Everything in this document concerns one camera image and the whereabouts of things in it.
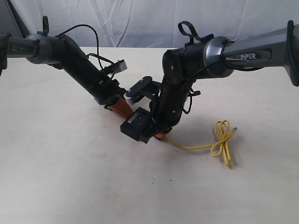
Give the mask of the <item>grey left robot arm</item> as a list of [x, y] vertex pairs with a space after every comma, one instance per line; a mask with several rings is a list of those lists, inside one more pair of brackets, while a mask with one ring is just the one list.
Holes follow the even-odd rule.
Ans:
[[81, 48], [67, 35], [51, 37], [38, 32], [26, 39], [0, 37], [0, 69], [7, 68], [8, 58], [26, 58], [33, 64], [46, 64], [64, 70], [89, 92], [99, 105], [114, 111], [124, 118], [133, 110], [124, 99], [126, 89], [116, 79], [109, 77], [127, 69], [124, 60], [111, 62], [109, 66], [97, 69]]

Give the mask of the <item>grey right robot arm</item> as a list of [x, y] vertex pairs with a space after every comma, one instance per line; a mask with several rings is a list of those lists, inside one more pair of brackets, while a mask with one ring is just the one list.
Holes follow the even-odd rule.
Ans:
[[199, 43], [168, 50], [162, 59], [164, 76], [152, 101], [147, 137], [165, 133], [175, 126], [197, 79], [225, 78], [234, 70], [254, 71], [284, 67], [294, 86], [299, 85], [299, 27], [292, 20], [287, 27], [240, 41], [209, 36]]

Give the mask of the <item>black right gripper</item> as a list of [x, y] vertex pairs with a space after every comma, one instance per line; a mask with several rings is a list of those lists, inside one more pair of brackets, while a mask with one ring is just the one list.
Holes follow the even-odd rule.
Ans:
[[[194, 81], [179, 84], [163, 79], [158, 97], [151, 107], [151, 117], [159, 131], [167, 131], [178, 124], [183, 113], [185, 101]], [[167, 132], [155, 135], [157, 140], [167, 140]]]

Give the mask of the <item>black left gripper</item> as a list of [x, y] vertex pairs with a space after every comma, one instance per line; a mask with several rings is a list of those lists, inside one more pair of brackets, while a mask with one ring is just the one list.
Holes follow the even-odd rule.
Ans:
[[99, 105], [105, 105], [105, 109], [113, 111], [125, 119], [132, 116], [133, 110], [123, 99], [125, 88], [120, 87], [116, 79], [103, 79], [88, 85], [86, 90], [93, 96]]

